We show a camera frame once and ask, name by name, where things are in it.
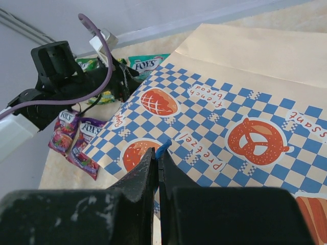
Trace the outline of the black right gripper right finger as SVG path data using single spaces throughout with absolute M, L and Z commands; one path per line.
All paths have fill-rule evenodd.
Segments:
M 201 187 L 158 157 L 163 244 L 313 244 L 295 198 L 271 187 Z

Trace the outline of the blue checkered paper bag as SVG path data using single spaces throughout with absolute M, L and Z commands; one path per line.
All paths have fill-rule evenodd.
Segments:
M 326 34 L 202 24 L 85 153 L 117 179 L 172 141 L 201 186 L 281 187 L 326 244 Z

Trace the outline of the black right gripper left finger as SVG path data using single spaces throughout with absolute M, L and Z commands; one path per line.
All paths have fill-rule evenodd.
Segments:
M 155 152 L 107 189 L 18 190 L 1 200 L 1 244 L 151 244 Z

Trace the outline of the green snack packet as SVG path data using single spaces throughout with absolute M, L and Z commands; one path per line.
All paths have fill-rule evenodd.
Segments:
M 84 72 L 99 68 L 98 58 L 78 58 L 76 59 L 76 62 Z
M 115 97 L 111 94 L 110 91 L 105 91 L 105 92 L 102 92 L 101 94 L 99 95 L 96 95 L 94 97 L 91 97 L 89 100 L 88 100 L 88 104 L 91 105 L 95 102 L 97 102 L 97 104 L 99 105 L 103 105 L 103 104 L 108 104 L 108 103 L 112 103 L 115 101 Z

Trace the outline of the teal snack packet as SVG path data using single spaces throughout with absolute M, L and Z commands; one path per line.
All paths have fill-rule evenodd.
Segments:
M 130 56 L 128 57 L 128 60 L 130 68 L 139 73 L 136 78 L 144 80 L 152 73 L 152 71 L 156 70 L 169 55 L 170 54 Z

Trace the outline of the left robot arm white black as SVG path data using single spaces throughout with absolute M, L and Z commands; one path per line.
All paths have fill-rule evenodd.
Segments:
M 44 130 L 62 110 L 110 91 L 125 102 L 140 86 L 139 73 L 113 56 L 110 64 L 83 71 L 69 43 L 58 41 L 31 50 L 38 72 L 35 88 L 21 92 L 1 111 L 1 160 Z

